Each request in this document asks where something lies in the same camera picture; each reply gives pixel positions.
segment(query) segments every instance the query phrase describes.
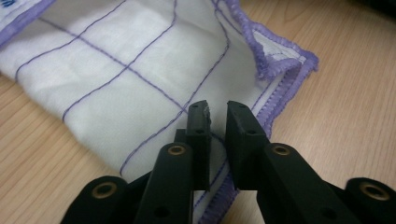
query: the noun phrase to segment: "wooden table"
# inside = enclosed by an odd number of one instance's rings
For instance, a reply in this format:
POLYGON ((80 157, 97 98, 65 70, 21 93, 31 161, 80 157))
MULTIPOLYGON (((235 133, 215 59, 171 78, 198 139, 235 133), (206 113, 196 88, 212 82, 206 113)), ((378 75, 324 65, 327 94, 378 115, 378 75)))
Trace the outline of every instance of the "wooden table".
MULTIPOLYGON (((396 20, 352 0, 241 4, 320 58, 276 120, 272 141, 297 148, 338 187, 367 176, 396 189, 396 20)), ((57 223, 101 175, 117 172, 0 76, 0 223, 57 223)), ((223 223, 262 223, 255 192, 241 193, 223 223)))

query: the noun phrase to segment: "white cloth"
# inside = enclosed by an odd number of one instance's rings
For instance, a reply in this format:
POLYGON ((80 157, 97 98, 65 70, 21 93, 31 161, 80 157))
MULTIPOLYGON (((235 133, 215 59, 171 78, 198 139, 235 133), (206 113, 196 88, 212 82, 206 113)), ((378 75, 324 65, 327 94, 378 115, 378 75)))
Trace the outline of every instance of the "white cloth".
POLYGON ((186 127, 188 105, 207 100, 217 137, 194 223, 218 222, 236 195, 221 143, 227 102, 250 106, 270 134, 317 63, 235 0, 58 0, 0 49, 1 72, 128 181, 186 127))

